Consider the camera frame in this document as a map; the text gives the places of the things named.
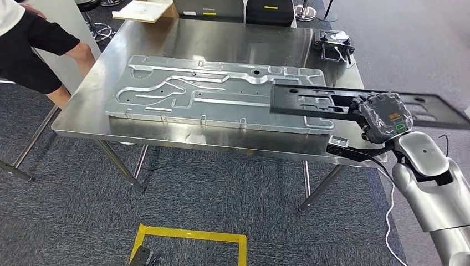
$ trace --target white shirt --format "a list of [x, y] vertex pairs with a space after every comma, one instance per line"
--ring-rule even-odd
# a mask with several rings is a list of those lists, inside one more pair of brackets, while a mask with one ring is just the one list
[[23, 17], [24, 7], [14, 0], [0, 0], [0, 36], [11, 30]]

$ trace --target person's leg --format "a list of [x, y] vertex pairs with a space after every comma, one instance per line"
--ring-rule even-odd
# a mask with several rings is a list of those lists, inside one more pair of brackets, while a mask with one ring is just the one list
[[75, 59], [78, 69], [80, 70], [80, 75], [83, 78], [90, 72], [91, 67], [95, 64], [95, 57], [91, 52], [91, 48], [84, 42], [80, 42], [65, 54]]
[[28, 39], [32, 47], [73, 58], [83, 78], [90, 72], [95, 58], [89, 45], [66, 32], [57, 23], [51, 23], [28, 12], [25, 15], [31, 21]]
[[60, 108], [70, 99], [62, 82], [31, 50], [31, 22], [37, 16], [25, 13], [18, 24], [0, 36], [0, 77], [49, 97]]
[[46, 94], [46, 96], [61, 109], [63, 109], [65, 104], [70, 100], [70, 93], [64, 85], [60, 86], [57, 90]]

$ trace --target yellow tape marking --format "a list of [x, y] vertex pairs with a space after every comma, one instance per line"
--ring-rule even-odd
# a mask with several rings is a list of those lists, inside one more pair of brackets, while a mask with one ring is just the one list
[[180, 238], [191, 238], [200, 240], [212, 240], [221, 242], [232, 242], [238, 243], [238, 266], [247, 265], [247, 237], [244, 234], [228, 234], [228, 233], [216, 233], [207, 231], [193, 231], [184, 229], [172, 229], [166, 227], [152, 227], [139, 225], [137, 235], [135, 236], [134, 246], [132, 248], [131, 258], [129, 263], [132, 261], [135, 253], [139, 246], [144, 242], [144, 236], [148, 234], [151, 236], [161, 237], [180, 237]]

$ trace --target black shorts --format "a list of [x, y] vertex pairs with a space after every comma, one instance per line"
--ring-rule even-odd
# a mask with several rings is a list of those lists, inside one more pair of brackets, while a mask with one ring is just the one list
[[59, 24], [26, 11], [18, 24], [0, 36], [0, 77], [43, 94], [52, 93], [62, 82], [31, 47], [63, 55], [79, 43]]

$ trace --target green light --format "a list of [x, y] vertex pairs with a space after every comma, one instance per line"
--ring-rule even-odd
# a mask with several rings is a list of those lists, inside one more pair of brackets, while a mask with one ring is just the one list
[[403, 123], [395, 125], [396, 130], [401, 130], [401, 129], [404, 129], [405, 127], [406, 127], [406, 125], [403, 124]]

